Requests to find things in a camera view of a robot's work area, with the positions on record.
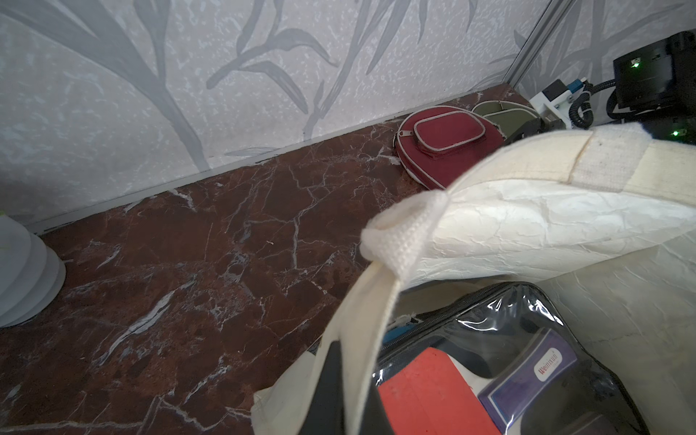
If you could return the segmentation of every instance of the black zipper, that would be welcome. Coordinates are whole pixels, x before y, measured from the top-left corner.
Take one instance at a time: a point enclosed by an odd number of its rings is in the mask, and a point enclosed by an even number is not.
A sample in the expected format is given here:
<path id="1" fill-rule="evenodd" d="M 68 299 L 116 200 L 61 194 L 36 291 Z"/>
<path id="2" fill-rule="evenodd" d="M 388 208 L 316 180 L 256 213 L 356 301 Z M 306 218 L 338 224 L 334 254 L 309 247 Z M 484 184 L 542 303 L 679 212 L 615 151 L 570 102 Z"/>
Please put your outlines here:
<path id="1" fill-rule="evenodd" d="M 383 358 L 387 356 L 391 351 L 397 349 L 400 345 L 409 341 L 413 337 L 428 332 L 428 330 L 438 326 L 440 323 L 450 319 L 451 317 L 456 317 L 463 314 L 463 311 L 465 311 L 467 308 L 472 307 L 474 304 L 479 303 L 480 301 L 488 299 L 493 293 L 511 284 L 517 284 L 517 282 L 506 281 L 504 283 L 492 284 L 487 287 L 483 287 L 481 290 L 477 290 L 474 293 L 462 296 L 461 298 L 452 302 L 452 305 L 449 308 L 447 308 L 444 312 L 430 317 L 428 320 L 425 320 L 423 323 L 420 323 L 410 331 L 404 333 L 403 335 L 399 335 L 394 340 L 391 340 L 390 342 L 386 343 L 382 347 L 382 350 L 379 352 L 379 357 L 377 360 L 381 362 Z"/>

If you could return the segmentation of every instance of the leaf pattern wallpaper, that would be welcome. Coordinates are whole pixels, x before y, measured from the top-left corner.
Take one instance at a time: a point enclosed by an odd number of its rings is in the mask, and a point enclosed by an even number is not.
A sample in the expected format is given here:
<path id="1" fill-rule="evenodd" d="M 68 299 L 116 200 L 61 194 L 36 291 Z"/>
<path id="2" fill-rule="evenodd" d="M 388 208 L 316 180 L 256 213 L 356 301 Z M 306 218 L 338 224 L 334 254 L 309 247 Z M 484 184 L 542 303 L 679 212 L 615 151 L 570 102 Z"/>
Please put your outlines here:
<path id="1" fill-rule="evenodd" d="M 615 58 L 694 28 L 693 0 L 577 0 L 523 76 L 518 91 L 529 99 L 559 78 L 566 84 L 583 77 L 593 84 L 613 79 Z M 521 36 L 515 38 L 524 43 Z M 595 125 L 611 120 L 605 112 L 609 94 L 592 97 Z"/>
<path id="2" fill-rule="evenodd" d="M 40 221 L 496 84 L 546 3 L 3 0 L 0 204 Z"/>

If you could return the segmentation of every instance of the coiled cable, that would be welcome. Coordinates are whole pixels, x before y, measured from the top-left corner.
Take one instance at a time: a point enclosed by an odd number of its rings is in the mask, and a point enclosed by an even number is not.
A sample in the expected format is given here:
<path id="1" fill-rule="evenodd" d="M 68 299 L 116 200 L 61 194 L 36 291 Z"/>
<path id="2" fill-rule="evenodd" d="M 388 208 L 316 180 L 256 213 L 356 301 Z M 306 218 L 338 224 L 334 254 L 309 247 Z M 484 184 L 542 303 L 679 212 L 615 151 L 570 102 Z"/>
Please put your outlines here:
<path id="1" fill-rule="evenodd" d="M 616 86 L 616 80 L 611 79 L 603 81 L 598 85 L 593 85 L 590 82 L 585 82 L 585 87 L 582 93 L 571 104 L 568 116 L 570 121 L 578 128 L 588 129 L 594 122 L 594 114 L 590 105 L 590 97 L 598 93 L 600 90 L 605 90 Z"/>

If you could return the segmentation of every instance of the canvas tote bag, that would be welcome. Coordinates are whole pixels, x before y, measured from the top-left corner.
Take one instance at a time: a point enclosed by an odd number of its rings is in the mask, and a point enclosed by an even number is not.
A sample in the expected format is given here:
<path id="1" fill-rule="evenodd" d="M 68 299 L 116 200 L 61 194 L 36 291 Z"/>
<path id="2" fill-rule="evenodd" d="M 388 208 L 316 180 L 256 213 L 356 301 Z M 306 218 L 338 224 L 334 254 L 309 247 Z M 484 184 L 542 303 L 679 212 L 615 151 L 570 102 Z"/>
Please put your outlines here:
<path id="1" fill-rule="evenodd" d="M 343 427 L 360 433 L 392 318 L 502 280 L 545 291 L 652 433 L 696 433 L 694 168 L 696 147 L 655 141 L 637 124 L 552 132 L 500 149 L 445 191 L 393 205 L 363 230 L 372 264 L 315 354 L 255 394 L 255 434 L 300 432 L 337 343 Z M 469 284 L 408 290 L 445 279 Z"/>

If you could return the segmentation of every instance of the black cable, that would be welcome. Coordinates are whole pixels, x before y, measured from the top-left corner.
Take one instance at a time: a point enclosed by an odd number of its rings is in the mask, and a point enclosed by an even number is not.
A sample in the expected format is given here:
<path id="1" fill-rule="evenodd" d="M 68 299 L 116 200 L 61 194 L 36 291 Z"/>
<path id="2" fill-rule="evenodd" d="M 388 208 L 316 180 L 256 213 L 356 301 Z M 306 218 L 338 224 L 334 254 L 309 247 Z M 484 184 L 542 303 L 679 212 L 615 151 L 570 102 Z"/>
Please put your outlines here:
<path id="1" fill-rule="evenodd" d="M 626 118 L 632 118 L 633 116 L 636 116 L 640 113 L 638 110 L 634 110 L 631 112 L 614 112 L 614 109 L 616 109 L 616 105 L 619 104 L 619 98 L 616 94 L 616 89 L 614 89 L 614 92 L 609 95 L 609 99 L 607 100 L 607 115 L 609 115 L 609 118 L 619 120 L 619 119 L 626 119 Z"/>
<path id="2" fill-rule="evenodd" d="M 603 81 L 597 86 L 594 86 L 590 82 L 586 82 L 583 92 L 576 98 L 573 104 L 571 104 L 568 112 L 568 116 L 573 125 L 582 129 L 590 128 L 594 122 L 594 114 L 592 113 L 592 106 L 590 106 L 590 97 L 600 90 L 609 89 L 613 86 L 616 86 L 616 80 L 614 79 Z"/>

